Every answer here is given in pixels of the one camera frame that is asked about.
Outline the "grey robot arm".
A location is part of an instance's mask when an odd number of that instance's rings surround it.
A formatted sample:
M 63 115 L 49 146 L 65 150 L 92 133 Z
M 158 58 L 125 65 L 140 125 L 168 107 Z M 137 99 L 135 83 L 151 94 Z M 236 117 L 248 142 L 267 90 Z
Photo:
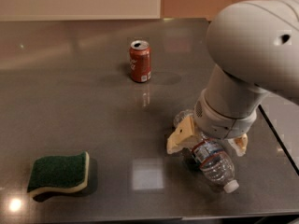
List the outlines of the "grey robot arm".
M 210 23 L 206 45 L 213 72 L 192 115 L 177 115 L 169 154 L 203 137 L 245 142 L 270 92 L 299 103 L 299 0 L 232 4 Z

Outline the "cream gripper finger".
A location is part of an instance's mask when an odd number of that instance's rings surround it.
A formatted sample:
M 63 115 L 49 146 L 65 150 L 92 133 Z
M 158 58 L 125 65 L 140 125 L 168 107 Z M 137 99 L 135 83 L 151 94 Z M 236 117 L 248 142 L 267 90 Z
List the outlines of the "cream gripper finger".
M 168 154 L 180 152 L 183 148 L 191 148 L 199 143 L 199 132 L 192 116 L 184 118 L 167 139 Z
M 236 155 L 242 157 L 247 151 L 248 136 L 244 133 L 237 138 L 228 139 L 228 143 L 235 150 Z

